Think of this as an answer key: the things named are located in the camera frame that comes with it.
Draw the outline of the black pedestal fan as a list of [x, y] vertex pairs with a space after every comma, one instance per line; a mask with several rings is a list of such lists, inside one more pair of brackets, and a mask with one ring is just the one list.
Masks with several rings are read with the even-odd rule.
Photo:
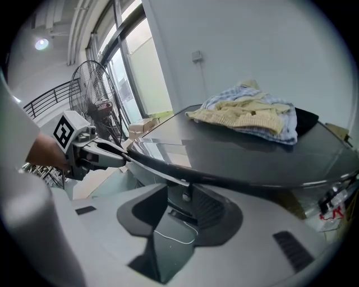
[[121, 146], [123, 132], [117, 93], [103, 65], [95, 60], [82, 62], [72, 74], [69, 85], [70, 109], [79, 113], [100, 138]]

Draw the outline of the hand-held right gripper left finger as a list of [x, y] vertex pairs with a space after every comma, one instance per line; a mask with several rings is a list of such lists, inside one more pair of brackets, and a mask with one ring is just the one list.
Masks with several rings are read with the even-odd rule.
[[168, 207], [166, 184], [95, 199], [75, 200], [80, 221], [90, 236], [119, 262], [161, 283], [154, 231]]

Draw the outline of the blue checked cloth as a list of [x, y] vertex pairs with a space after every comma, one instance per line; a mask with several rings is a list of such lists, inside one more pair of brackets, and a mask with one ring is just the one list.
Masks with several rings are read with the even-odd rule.
[[282, 132], [278, 135], [274, 135], [274, 134], [270, 133], [268, 130], [263, 129], [263, 128], [243, 128], [243, 129], [242, 128], [239, 128], [239, 129], [230, 128], [230, 129], [232, 129], [236, 132], [241, 132], [241, 133], [246, 133], [249, 135], [261, 137], [268, 141], [273, 141], [273, 142], [277, 142], [280, 144], [285, 144], [285, 145], [296, 144], [297, 143], [297, 132], [296, 132], [297, 116], [296, 116], [296, 111], [295, 111], [294, 105], [286, 100], [276, 98], [267, 92], [264, 92], [264, 93], [267, 94], [267, 96], [265, 97], [265, 102], [288, 104], [291, 107], [291, 109], [288, 113], [280, 115], [280, 117], [284, 120], [284, 127], [283, 127]]

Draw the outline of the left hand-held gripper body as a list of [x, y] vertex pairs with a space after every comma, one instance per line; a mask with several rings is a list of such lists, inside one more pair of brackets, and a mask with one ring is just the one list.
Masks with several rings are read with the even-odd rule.
[[83, 179], [98, 163], [96, 127], [73, 110], [66, 110], [53, 131], [53, 138], [69, 165], [66, 177]]

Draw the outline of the black balcony railing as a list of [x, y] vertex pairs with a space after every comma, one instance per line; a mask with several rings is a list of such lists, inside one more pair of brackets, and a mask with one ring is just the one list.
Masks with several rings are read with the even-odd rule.
[[38, 96], [24, 106], [24, 111], [32, 119], [35, 119], [50, 108], [69, 101], [72, 94], [78, 94], [80, 91], [79, 79], [76, 78], [73, 81], [65, 82]]

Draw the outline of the cardboard box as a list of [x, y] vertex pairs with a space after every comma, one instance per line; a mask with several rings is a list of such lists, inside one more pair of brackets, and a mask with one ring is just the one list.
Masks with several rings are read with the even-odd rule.
[[159, 118], [141, 119], [128, 127], [129, 139], [135, 140], [159, 124]]

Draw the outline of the black table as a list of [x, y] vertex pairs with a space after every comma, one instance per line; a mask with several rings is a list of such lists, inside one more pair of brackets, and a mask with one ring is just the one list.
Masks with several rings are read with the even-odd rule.
[[190, 184], [233, 191], [329, 189], [359, 174], [359, 155], [322, 123], [293, 145], [186, 116], [190, 106], [128, 146], [128, 156], [158, 173]]

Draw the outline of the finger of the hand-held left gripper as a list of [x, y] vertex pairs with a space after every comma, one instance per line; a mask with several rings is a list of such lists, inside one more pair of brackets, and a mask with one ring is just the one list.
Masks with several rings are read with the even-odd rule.
[[89, 143], [89, 153], [98, 156], [122, 157], [126, 152], [110, 141], [97, 138]]
[[119, 168], [125, 164], [126, 160], [116, 154], [81, 151], [81, 166], [89, 170]]

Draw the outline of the small cardboard piece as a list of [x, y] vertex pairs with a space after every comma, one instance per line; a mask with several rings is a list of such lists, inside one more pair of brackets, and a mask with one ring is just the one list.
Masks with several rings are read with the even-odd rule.
[[350, 143], [351, 137], [349, 136], [349, 130], [343, 127], [325, 123], [326, 127], [331, 130], [339, 139], [341, 139], [344, 143], [346, 143], [349, 147], [353, 148], [353, 145]]

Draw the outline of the person's left forearm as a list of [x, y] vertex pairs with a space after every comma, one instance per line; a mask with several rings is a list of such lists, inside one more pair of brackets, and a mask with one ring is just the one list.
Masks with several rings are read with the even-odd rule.
[[26, 162], [33, 165], [51, 166], [60, 170], [68, 170], [65, 154], [56, 141], [43, 133], [39, 133], [33, 143]]

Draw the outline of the black cloth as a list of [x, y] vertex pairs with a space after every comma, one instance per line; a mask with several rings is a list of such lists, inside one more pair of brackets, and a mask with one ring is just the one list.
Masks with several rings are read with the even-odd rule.
[[310, 131], [318, 122], [319, 116], [303, 109], [295, 108], [297, 116], [296, 132], [301, 137]]

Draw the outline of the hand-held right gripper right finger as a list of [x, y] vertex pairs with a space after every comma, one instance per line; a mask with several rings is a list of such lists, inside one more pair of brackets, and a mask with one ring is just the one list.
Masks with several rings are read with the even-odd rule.
[[[281, 206], [258, 197], [206, 186], [234, 202], [243, 213], [239, 231], [219, 247], [195, 248], [175, 285], [306, 285], [332, 259], [334, 249], [311, 227]], [[313, 257], [300, 272], [276, 242], [274, 235], [289, 232]]]

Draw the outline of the red-handled water bottle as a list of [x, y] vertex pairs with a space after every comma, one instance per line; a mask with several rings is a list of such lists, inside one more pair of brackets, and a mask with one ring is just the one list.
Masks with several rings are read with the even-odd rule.
[[334, 224], [341, 221], [346, 213], [346, 208], [344, 205], [339, 205], [336, 208], [328, 211], [326, 214], [320, 214], [319, 219], [324, 223]]

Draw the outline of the black-framed glass doors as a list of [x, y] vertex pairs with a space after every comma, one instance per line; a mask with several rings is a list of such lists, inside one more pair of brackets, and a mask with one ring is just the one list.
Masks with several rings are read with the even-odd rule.
[[91, 16], [96, 21], [86, 57], [109, 73], [125, 122], [170, 118], [173, 108], [142, 0], [98, 0]]

